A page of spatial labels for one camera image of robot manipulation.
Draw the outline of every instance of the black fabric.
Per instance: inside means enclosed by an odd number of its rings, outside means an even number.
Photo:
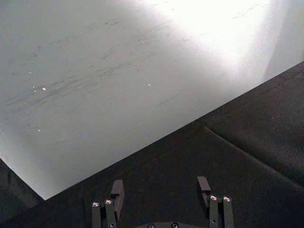
[[[43,201],[0,159],[0,223]]]
[[[198,122],[304,186],[304,63]]]
[[[89,228],[91,202],[107,198],[116,179],[124,181],[123,228],[203,226],[195,184],[205,176],[213,193],[232,197],[237,228],[302,228],[303,70],[295,66],[1,227]]]

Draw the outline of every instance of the scratched surface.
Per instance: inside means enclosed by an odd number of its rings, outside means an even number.
[[[47,199],[303,61],[303,11],[1,1],[0,158]]]

